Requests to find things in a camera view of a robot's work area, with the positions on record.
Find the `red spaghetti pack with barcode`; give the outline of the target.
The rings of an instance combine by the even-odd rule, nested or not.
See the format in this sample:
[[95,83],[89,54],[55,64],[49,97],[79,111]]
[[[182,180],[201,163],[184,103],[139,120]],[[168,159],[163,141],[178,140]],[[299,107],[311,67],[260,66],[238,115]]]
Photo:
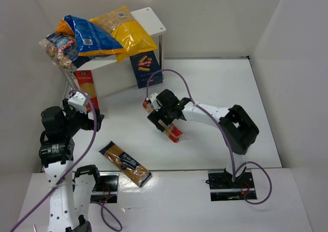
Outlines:
[[165,135],[170,138],[173,142],[177,143],[183,135],[183,132],[180,131],[173,123],[166,125],[163,120],[159,120],[159,123],[165,128]]

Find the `black La Sicilia spaghetti pack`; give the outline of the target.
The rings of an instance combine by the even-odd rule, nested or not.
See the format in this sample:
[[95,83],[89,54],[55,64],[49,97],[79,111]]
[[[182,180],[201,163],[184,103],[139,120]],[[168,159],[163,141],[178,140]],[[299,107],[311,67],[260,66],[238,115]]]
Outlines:
[[143,185],[152,177],[152,173],[148,169],[128,153],[123,151],[113,141],[108,143],[98,152],[111,161],[138,187],[143,187]]

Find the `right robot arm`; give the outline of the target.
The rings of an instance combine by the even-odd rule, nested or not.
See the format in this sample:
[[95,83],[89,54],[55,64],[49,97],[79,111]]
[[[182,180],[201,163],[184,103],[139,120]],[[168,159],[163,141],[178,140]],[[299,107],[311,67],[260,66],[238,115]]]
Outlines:
[[174,120],[200,122],[219,129],[230,153],[224,169],[226,182],[233,185],[240,180],[246,169],[244,157],[259,134],[259,128],[243,107],[222,108],[196,103],[192,98],[178,99],[168,89],[151,94],[143,107],[148,112],[147,118],[174,142],[182,135]]

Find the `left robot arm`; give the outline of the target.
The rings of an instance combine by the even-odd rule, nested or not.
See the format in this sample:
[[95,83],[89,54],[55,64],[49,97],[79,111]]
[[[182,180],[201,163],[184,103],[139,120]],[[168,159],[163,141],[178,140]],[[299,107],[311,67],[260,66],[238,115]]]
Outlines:
[[79,130],[98,130],[103,115],[89,119],[88,101],[82,95],[63,100],[63,107],[50,107],[41,113],[44,131],[40,136],[39,157],[49,185],[48,231],[91,231],[88,220],[91,193],[100,175],[95,165],[72,172],[73,136]]

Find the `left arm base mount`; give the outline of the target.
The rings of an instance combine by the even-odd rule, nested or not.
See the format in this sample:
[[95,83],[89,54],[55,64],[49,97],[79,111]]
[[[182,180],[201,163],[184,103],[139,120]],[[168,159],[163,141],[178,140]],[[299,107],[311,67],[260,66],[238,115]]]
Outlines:
[[100,172],[100,179],[92,190],[91,201],[117,203],[118,181],[118,172]]

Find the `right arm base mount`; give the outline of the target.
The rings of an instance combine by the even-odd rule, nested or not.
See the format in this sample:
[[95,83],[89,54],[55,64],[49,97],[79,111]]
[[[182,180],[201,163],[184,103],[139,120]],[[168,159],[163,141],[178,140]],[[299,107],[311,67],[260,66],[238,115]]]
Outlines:
[[232,182],[228,172],[209,171],[205,183],[209,186],[211,201],[256,200],[256,190],[253,175],[250,171],[243,171],[241,176]]

